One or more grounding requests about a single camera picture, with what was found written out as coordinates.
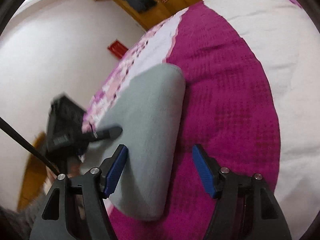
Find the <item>person's left hand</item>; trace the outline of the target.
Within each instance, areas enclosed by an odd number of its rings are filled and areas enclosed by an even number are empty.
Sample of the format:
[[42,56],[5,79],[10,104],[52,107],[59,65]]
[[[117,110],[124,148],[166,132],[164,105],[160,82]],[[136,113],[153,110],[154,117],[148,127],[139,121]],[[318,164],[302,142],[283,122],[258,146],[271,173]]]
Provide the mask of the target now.
[[[67,171],[68,171],[68,177],[76,177],[80,174],[80,165],[81,161],[78,157],[70,157],[67,160]],[[47,167],[47,178],[44,181],[43,184],[43,192],[44,194],[47,194],[52,187],[52,184],[56,180],[56,175]]]

